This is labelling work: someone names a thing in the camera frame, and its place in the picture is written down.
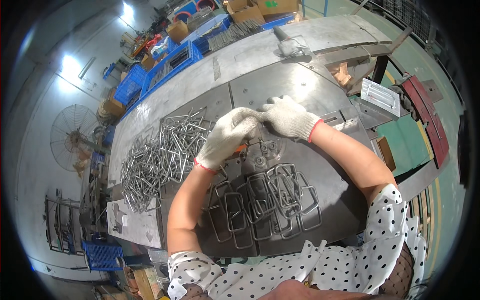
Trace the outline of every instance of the bent metal wire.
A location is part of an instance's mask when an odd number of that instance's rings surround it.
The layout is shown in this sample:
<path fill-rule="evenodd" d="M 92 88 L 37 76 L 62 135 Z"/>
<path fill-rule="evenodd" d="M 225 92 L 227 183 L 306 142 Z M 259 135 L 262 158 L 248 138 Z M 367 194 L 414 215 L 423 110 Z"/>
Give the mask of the bent metal wire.
<path fill-rule="evenodd" d="M 263 195 L 255 194 L 252 187 L 254 183 L 260 184 L 261 190 L 264 191 Z M 226 186 L 225 192 L 220 194 L 219 188 L 223 186 Z M 308 207 L 304 207 L 302 200 L 304 192 L 309 192 L 313 201 Z M 245 205 L 244 195 L 248 197 Z M 218 199 L 217 203 L 212 201 L 214 196 Z M 239 250 L 251 247 L 254 240 L 267 240 L 272 235 L 280 235 L 282 239 L 288 240 L 322 224 L 322 212 L 315 187 L 308 183 L 302 172 L 296 170 L 294 164 L 290 163 L 278 164 L 265 172 L 248 176 L 246 182 L 235 191 L 225 177 L 212 187 L 208 203 L 206 211 L 212 221 L 217 241 L 223 243 L 233 238 L 234 245 Z M 212 210 L 223 214 L 216 215 L 216 218 L 226 220 L 227 230 L 220 230 L 224 228 L 218 228 L 218 224 L 214 224 Z M 313 220 L 317 218 L 318 222 L 306 227 L 305 216 L 314 214 Z M 268 230 L 266 233 L 263 232 L 262 236 L 257 235 L 256 226 L 260 221 L 263 221 L 264 228 Z M 241 233 L 246 233 L 249 238 L 246 245 L 239 246 L 237 236 Z"/>
<path fill-rule="evenodd" d="M 162 187 L 180 183 L 215 123 L 206 121 L 206 108 L 160 121 L 156 138 L 137 138 L 121 168 L 121 193 L 133 212 L 161 207 Z"/>

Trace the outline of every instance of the white work glove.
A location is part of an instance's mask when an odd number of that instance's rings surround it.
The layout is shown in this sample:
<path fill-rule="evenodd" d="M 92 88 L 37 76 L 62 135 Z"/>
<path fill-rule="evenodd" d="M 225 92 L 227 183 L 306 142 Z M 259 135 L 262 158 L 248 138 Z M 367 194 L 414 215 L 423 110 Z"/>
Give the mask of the white work glove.
<path fill-rule="evenodd" d="M 255 135 L 260 113 L 250 108 L 236 108 L 218 119 L 207 141 L 195 158 L 195 164 L 216 172 L 244 140 Z"/>
<path fill-rule="evenodd" d="M 311 142 L 310 135 L 315 126 L 323 121 L 321 118 L 307 112 L 305 107 L 287 95 L 273 97 L 268 101 L 272 104 L 263 104 L 259 109 L 264 111 L 261 114 L 262 121 L 270 122 L 279 134 Z"/>

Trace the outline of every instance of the wooden pallet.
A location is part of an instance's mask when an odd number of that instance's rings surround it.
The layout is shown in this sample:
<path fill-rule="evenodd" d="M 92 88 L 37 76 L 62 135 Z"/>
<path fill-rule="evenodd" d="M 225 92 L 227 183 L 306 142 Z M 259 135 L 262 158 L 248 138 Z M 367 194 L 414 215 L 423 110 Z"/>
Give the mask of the wooden pallet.
<path fill-rule="evenodd" d="M 433 213 L 433 188 L 429 185 L 420 194 L 408 202 L 407 215 L 410 217 L 418 216 L 419 226 L 417 233 L 420 233 L 427 241 L 427 251 L 425 259 L 428 259 L 428 254 L 433 244 L 433 230 L 435 227 L 435 214 Z"/>

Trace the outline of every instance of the polka dot blouse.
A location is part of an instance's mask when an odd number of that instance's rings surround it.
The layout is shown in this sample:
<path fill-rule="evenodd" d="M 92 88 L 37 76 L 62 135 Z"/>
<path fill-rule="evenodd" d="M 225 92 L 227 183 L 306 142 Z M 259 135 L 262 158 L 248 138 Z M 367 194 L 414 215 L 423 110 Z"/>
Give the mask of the polka dot blouse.
<path fill-rule="evenodd" d="M 301 253 L 268 258 L 258 265 L 230 264 L 225 274 L 202 253 L 176 253 L 168 259 L 168 294 L 179 300 L 187 293 L 182 285 L 195 283 L 212 299 L 257 299 L 284 280 L 301 282 L 308 276 L 319 289 L 376 294 L 392 273 L 404 242 L 414 260 L 415 285 L 423 278 L 426 242 L 416 234 L 418 217 L 406 214 L 407 203 L 389 184 L 369 207 L 361 247 L 326 247 L 325 240 L 315 246 L 306 240 Z"/>

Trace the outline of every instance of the industrial fan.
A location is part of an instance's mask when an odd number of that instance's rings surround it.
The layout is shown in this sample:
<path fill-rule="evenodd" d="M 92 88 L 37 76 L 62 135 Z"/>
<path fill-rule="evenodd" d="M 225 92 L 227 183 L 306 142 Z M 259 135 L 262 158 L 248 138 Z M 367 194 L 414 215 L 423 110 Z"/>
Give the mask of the industrial fan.
<path fill-rule="evenodd" d="M 97 144 L 102 130 L 95 113 L 87 107 L 75 104 L 62 110 L 50 131 L 50 148 L 57 163 L 67 171 L 76 171 L 94 151 L 110 153 Z"/>

